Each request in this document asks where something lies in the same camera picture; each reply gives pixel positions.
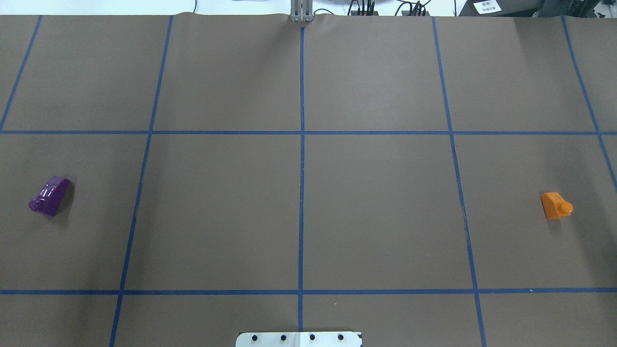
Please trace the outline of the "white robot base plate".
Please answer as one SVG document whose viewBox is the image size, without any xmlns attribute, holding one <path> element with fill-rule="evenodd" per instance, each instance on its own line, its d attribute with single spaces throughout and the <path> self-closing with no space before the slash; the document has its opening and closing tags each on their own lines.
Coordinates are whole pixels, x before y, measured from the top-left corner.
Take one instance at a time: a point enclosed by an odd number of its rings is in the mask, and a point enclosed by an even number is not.
<svg viewBox="0 0 617 347">
<path fill-rule="evenodd" d="M 254 332 L 241 333 L 236 347 L 362 347 L 361 332 Z"/>
</svg>

